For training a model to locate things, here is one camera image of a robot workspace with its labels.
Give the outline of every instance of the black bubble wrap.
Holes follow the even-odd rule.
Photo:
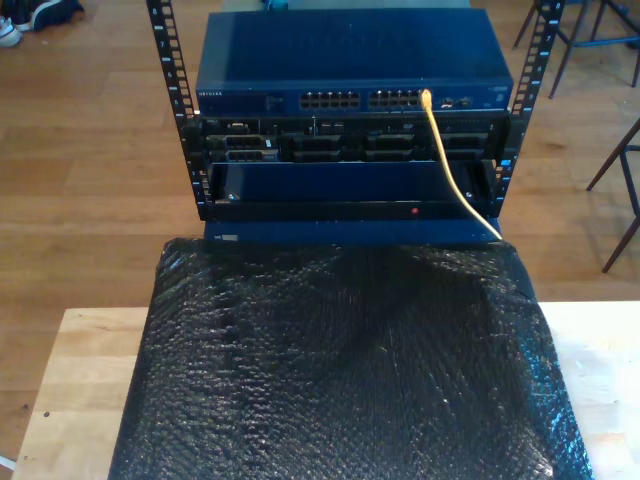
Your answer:
[[[592,479],[508,244],[166,246],[110,480]]]

